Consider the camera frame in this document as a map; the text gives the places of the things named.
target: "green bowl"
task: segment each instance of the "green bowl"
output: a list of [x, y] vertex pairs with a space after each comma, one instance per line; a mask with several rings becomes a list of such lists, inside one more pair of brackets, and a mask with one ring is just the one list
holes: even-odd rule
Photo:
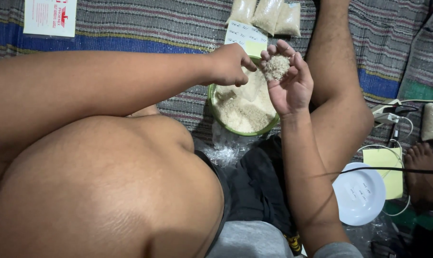
[[[254, 64], [256, 66], [259, 65], [259, 62], [261, 61], [261, 58], [256, 57], [256, 56], [250, 56], [250, 58], [254, 62]], [[208, 93], [207, 93], [207, 95], [208, 95], [207, 96], [208, 107], [210, 108], [210, 112], [212, 113], [214, 119], [216, 119], [218, 121], [218, 123], [222, 127], [226, 128], [226, 130], [228, 130], [229, 132], [237, 134], [237, 135], [241, 135], [241, 136], [257, 136], [257, 135], [265, 134], [266, 132], [269, 132], [270, 130], [272, 130], [272, 128], [274, 128], [278, 124], [278, 121], [280, 120], [280, 117], [279, 117], [278, 114], [276, 114], [275, 117], [274, 117], [274, 119], [272, 119], [272, 121], [266, 127], [264, 127], [263, 129], [261, 129], [261, 130], [259, 130], [257, 132], [243, 133], [243, 132], [239, 132], [239, 131], [236, 131], [236, 130], [232, 129], [231, 127], [229, 127], [226, 124], [224, 124], [218, 118], [218, 116], [216, 115], [216, 112], [214, 111], [214, 108], [213, 108], [213, 97], [214, 97], [215, 89], [216, 89], [216, 85], [215, 84], [212, 84], [212, 85], [208, 86]]]

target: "white plate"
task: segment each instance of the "white plate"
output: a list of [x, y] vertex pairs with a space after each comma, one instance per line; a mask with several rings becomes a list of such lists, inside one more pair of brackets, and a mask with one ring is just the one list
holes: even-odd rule
[[[344, 170], [370, 167], [354, 162]], [[385, 203], [385, 184], [377, 170], [361, 169], [340, 174], [333, 183], [339, 206], [339, 219], [347, 225], [361, 226], [371, 222]]]

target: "yellow sticky note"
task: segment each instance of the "yellow sticky note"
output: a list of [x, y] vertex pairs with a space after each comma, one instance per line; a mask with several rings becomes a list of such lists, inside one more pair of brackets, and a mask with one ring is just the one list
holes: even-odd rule
[[[392, 148], [400, 157], [400, 148]], [[401, 160], [388, 149], [363, 150], [363, 163], [371, 167], [402, 167]], [[378, 170], [384, 179], [386, 200], [401, 198], [403, 196], [403, 172], [394, 170]]]
[[259, 43], [247, 40], [245, 42], [245, 52], [249, 56], [261, 57], [261, 51], [267, 50], [267, 43]]

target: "hand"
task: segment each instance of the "hand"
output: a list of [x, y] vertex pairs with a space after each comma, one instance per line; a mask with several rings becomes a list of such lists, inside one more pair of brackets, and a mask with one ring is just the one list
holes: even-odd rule
[[256, 66], [243, 48], [237, 44], [222, 45], [208, 54], [212, 65], [210, 80], [204, 85], [215, 83], [217, 85], [245, 85], [248, 77], [242, 71], [242, 66], [249, 71], [255, 72]]
[[295, 52], [287, 42], [280, 39], [277, 41], [277, 46], [270, 45], [267, 51], [261, 52], [262, 59], [259, 67], [263, 69], [271, 56], [277, 53], [291, 59], [288, 73], [282, 80], [267, 82], [272, 105], [281, 117], [304, 110], [308, 112], [314, 81], [307, 63], [299, 52]]

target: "forearm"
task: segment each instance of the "forearm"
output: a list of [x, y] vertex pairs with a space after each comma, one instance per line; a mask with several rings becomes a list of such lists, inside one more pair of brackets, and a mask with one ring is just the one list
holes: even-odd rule
[[210, 65], [205, 55], [108, 51], [0, 60], [0, 149], [84, 117], [131, 114], [208, 80]]
[[308, 254], [348, 242], [308, 112], [282, 120], [282, 149], [289, 206]]

